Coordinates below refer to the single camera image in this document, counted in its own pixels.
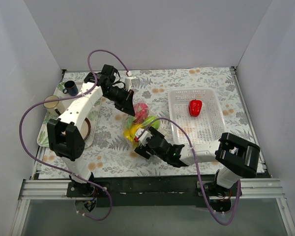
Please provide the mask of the pink fake fruit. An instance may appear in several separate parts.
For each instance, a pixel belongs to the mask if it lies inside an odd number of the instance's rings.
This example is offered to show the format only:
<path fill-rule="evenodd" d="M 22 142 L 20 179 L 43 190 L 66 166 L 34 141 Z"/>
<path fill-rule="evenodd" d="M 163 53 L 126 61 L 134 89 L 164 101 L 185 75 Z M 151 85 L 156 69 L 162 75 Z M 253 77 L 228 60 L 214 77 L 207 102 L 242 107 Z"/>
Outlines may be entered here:
<path fill-rule="evenodd" d="M 134 123 L 142 123 L 149 115 L 149 108 L 146 103 L 137 103 L 134 106 L 135 119 Z"/>

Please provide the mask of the clear zip top bag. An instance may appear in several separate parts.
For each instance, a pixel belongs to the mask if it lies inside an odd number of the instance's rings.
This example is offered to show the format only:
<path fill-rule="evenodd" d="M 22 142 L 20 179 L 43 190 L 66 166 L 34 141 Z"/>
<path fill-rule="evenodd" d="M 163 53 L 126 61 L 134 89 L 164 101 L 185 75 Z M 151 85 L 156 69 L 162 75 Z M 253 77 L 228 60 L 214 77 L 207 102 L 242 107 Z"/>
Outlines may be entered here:
<path fill-rule="evenodd" d="M 156 116 L 156 114 L 150 109 L 149 106 L 148 106 L 148 108 L 149 108 L 149 115 L 148 115 L 148 116 Z M 134 119 L 135 119 L 135 116 L 133 117 L 133 116 L 128 115 L 127 117 L 125 117 L 125 118 L 123 119 L 123 127 L 124 127 L 124 126 L 130 127 L 131 125 L 135 124 L 135 123 L 134 123 Z M 146 122 L 146 119 L 145 119 L 142 123 L 139 123 L 139 124 L 141 124 L 141 125 L 143 126 L 142 129 L 145 129 L 145 127 L 148 125 L 147 122 Z M 135 141 L 134 141 L 134 142 L 130 142 L 129 140 L 127 140 L 127 141 L 131 144 L 131 146 L 132 146 L 133 148 L 136 148 L 137 145 L 138 145 L 138 143 L 136 143 Z"/>

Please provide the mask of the green fake apple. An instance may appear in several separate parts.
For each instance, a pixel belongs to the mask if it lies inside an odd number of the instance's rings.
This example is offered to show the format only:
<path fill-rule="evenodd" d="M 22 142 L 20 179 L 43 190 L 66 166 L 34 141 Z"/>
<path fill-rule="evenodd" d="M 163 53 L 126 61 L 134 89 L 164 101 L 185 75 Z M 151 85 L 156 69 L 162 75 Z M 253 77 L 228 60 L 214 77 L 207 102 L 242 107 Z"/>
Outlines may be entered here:
<path fill-rule="evenodd" d="M 154 129 L 158 130 L 160 128 L 160 120 L 156 120 L 157 117 L 156 116 L 149 116 L 146 119 L 147 124 L 151 123 L 151 127 L 153 127 Z"/>

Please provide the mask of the yellow fake banana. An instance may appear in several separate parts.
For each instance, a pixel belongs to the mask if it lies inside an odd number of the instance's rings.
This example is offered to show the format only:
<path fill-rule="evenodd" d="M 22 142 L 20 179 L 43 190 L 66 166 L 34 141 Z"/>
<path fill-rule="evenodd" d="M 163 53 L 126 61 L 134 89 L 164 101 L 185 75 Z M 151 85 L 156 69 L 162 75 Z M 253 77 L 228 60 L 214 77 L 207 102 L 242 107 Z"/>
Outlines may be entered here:
<path fill-rule="evenodd" d="M 139 128 L 143 128 L 141 124 L 133 124 L 130 127 L 124 126 L 123 127 L 123 136 L 130 142 L 134 142 L 134 138 L 136 137 L 136 132 Z"/>

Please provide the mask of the red fake bell pepper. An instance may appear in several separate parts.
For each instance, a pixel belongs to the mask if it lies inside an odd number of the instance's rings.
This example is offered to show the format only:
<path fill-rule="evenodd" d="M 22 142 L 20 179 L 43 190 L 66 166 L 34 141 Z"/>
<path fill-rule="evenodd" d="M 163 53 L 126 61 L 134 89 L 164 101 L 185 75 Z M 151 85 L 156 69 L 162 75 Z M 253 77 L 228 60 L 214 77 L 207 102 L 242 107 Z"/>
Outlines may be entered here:
<path fill-rule="evenodd" d="M 188 105 L 190 116 L 197 117 L 201 112 L 202 105 L 203 103 L 201 100 L 196 100 L 196 99 L 191 100 Z"/>

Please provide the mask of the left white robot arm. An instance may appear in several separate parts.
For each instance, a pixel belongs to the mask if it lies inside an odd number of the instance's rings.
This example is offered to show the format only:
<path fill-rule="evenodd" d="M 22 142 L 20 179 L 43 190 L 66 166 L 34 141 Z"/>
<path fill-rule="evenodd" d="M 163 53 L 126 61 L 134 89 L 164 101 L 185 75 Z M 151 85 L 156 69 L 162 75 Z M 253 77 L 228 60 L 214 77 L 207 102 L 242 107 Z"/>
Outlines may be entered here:
<path fill-rule="evenodd" d="M 90 181 L 92 173 L 82 159 L 85 141 L 81 128 L 95 103 L 102 97 L 114 102 L 115 108 L 134 116 L 132 79 L 130 72 L 118 87 L 119 72 L 111 65 L 104 65 L 101 72 L 89 73 L 82 83 L 79 98 L 74 99 L 66 111 L 57 119 L 47 122 L 49 148 L 66 164 L 74 188 L 85 197 L 94 193 L 95 185 Z"/>

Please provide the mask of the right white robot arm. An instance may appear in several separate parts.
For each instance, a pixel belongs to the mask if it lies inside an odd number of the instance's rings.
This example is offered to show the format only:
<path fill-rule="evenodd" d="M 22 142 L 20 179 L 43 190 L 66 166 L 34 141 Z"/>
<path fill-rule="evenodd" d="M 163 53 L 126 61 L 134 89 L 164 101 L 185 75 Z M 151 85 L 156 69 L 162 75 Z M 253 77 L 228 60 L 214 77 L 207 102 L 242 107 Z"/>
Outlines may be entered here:
<path fill-rule="evenodd" d="M 214 181 L 204 184 L 207 195 L 223 196 L 241 178 L 257 175 L 260 147 L 231 133 L 223 133 L 218 140 L 191 147 L 170 144 L 158 131 L 140 129 L 134 141 L 138 143 L 135 152 L 140 156 L 146 159 L 156 156 L 176 168 L 214 160 L 221 163 L 223 167 L 216 172 Z"/>

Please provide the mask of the red rimmed cream plate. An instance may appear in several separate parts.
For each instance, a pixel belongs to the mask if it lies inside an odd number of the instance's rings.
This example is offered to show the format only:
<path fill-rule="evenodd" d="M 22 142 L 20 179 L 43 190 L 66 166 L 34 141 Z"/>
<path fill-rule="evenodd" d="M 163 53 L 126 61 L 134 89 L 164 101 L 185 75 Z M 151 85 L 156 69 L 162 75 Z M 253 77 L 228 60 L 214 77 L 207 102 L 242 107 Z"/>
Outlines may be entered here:
<path fill-rule="evenodd" d="M 83 138 L 85 141 L 89 137 L 90 130 L 91 130 L 91 124 L 88 118 L 85 118 L 82 128 L 83 128 Z"/>

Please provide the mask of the dark blue mug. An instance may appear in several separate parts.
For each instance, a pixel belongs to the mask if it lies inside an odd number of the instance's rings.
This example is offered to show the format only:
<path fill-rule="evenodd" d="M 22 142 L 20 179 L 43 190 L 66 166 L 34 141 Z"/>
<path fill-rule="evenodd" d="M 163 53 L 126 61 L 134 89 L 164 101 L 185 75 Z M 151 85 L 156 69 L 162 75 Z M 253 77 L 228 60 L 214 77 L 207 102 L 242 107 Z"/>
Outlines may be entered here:
<path fill-rule="evenodd" d="M 69 94 L 70 96 L 76 96 L 79 93 L 77 85 L 74 81 L 67 81 L 64 84 L 64 89 L 62 90 L 64 94 Z"/>

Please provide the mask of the white plastic basket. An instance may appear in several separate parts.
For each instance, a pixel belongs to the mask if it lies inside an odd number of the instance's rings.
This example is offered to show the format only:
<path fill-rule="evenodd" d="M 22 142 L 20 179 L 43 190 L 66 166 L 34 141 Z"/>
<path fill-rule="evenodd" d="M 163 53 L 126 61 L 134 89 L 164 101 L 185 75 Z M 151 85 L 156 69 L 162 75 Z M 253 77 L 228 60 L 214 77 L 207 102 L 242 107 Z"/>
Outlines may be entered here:
<path fill-rule="evenodd" d="M 175 143 L 192 144 L 218 140 L 227 131 L 218 96 L 212 88 L 177 88 L 168 92 L 168 105 Z"/>

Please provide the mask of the cream mug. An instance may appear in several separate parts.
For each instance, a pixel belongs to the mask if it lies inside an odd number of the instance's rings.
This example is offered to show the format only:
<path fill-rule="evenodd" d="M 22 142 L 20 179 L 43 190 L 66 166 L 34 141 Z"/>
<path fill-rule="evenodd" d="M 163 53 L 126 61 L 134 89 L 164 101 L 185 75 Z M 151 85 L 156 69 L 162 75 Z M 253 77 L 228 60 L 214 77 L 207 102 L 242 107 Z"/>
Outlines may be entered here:
<path fill-rule="evenodd" d="M 65 107 L 61 101 L 58 101 L 59 97 L 51 95 L 45 99 L 46 103 L 43 106 L 53 116 L 60 116 L 65 112 Z"/>

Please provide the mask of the leaf pattern white tray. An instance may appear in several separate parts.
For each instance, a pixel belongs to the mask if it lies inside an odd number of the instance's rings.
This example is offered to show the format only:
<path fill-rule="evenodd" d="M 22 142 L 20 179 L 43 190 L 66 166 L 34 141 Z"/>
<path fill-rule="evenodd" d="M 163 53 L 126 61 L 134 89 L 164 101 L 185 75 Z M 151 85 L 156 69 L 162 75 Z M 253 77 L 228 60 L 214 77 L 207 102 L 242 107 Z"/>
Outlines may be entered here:
<path fill-rule="evenodd" d="M 54 91 L 54 95 L 58 96 L 59 98 L 70 97 L 69 94 L 64 94 L 62 92 L 62 90 L 64 89 L 64 84 L 65 84 L 65 82 L 61 82 L 57 85 L 57 87 Z M 100 107 L 101 107 L 101 99 L 99 99 L 95 103 L 94 107 L 91 109 L 91 111 L 89 112 L 89 114 L 87 116 L 87 118 L 89 119 L 90 124 L 91 124 L 91 130 L 90 130 L 89 137 L 85 140 L 85 148 L 90 147 L 93 142 Z M 47 122 L 49 119 L 51 119 L 51 118 L 56 119 L 57 117 L 58 116 L 51 115 L 48 111 L 46 112 L 46 115 L 44 117 L 42 126 L 40 128 L 40 131 L 39 131 L 39 134 L 37 137 L 37 144 L 39 146 L 49 147 L 48 134 L 47 134 Z"/>

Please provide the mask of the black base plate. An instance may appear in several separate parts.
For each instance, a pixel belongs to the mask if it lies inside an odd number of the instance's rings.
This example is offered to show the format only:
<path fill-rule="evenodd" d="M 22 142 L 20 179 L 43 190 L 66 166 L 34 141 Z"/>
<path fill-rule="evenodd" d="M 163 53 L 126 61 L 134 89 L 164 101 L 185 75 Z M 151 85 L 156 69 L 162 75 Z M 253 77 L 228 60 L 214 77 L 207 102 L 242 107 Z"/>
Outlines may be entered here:
<path fill-rule="evenodd" d="M 106 187 L 115 207 L 206 207 L 197 175 L 158 177 L 101 177 L 92 180 Z"/>

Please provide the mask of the aluminium frame rail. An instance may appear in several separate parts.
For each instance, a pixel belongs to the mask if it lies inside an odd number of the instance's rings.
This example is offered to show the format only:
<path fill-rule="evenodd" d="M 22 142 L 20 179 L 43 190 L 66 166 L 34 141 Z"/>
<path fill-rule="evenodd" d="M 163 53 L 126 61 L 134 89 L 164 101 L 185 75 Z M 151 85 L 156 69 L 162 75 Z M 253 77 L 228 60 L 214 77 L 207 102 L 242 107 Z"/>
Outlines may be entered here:
<path fill-rule="evenodd" d="M 68 184 L 68 179 L 23 180 L 10 235 L 21 235 L 32 200 L 62 200 Z"/>

